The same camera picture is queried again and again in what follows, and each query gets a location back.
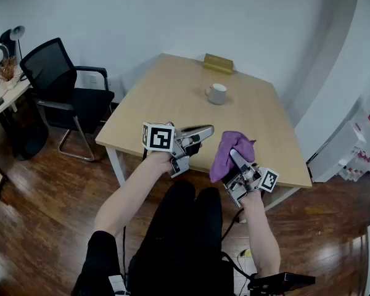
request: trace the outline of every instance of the black pants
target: black pants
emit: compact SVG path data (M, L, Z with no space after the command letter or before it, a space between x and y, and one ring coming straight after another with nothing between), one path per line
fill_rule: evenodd
M222 209L217 189L178 181L167 191L129 266L132 295L219 290Z

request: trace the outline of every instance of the wall outlet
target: wall outlet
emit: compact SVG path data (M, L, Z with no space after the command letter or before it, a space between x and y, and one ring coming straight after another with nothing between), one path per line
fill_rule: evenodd
M89 75L89 82L90 83L97 83L96 75Z

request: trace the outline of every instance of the desk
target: desk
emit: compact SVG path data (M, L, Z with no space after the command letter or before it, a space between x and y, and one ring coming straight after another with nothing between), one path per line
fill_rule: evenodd
M205 89L213 83L227 87L224 105L207 101ZM311 187L296 135L269 82L239 72L225 75L203 68L202 62L162 54L122 100L96 138L98 144L107 148L120 184L126 177L117 151L142 156L144 121L172 121L176 128L213 125L214 135L191 157L192 169L208 172L222 132L240 131L257 140L256 162L279 173L277 185Z
M15 75L20 75L20 72L21 71L18 67ZM0 86L0 97L2 96L4 99L4 102L0 105L0 123L12 142L12 151L14 156L19 160L32 158L43 147L48 134L47 127L41 119L34 99L30 91L27 91L29 87L30 82L27 79L19 81L14 89L8 90L5 93L4 90L1 89L2 86ZM7 108L10 105L13 105L15 100L22 94L25 94L36 122L26 128L20 129L15 124L15 121Z

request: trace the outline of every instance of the chrome chair leg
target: chrome chair leg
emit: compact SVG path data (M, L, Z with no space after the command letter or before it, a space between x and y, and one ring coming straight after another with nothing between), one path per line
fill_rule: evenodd
M93 154L93 152L92 152L92 150L91 150L91 147L90 147L90 146L89 146L89 144L88 144L88 141L87 141L87 140L86 140L86 138L85 138L84 132L83 132L83 131L82 131L82 129L81 129L80 123L79 123L79 121L78 121L78 117L77 117L77 116L74 116L74 117L73 117L73 119L74 119L74 122L75 122L75 124L76 124L76 127L78 128L78 131L79 131L79 132L80 132L80 134L81 134L81 137L82 137L83 141L85 142L86 146L88 147L88 150L89 150L89 153L91 154L91 156L90 156L89 158L87 158L87 157L83 157L83 156L81 156L81 155L69 154L68 152L61 151L61 149L60 149L60 148L62 148L62 147L63 147L64 142L66 141L66 139L67 139L68 135L71 133L71 130L70 130L70 129L68 129L68 130L66 131L66 133L64 134L64 136L63 136L63 138L62 138L62 141L60 142L60 144L59 144L59 146L58 146L57 150L58 150L61 154L67 155L67 156L69 156L69 157L73 157L73 158L82 159L82 160L85 160L85 161L92 162L92 161L94 161L94 154Z

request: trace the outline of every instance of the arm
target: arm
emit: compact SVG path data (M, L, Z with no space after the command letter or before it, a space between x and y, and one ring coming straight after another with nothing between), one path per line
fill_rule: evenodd
M276 238L270 230L260 191L248 193L240 200L249 230L249 244L258 278L279 273L281 255Z
M94 230L102 230L116 237L139 210L162 173L171 169L170 158L168 152L151 153L125 185L103 203L94 220Z

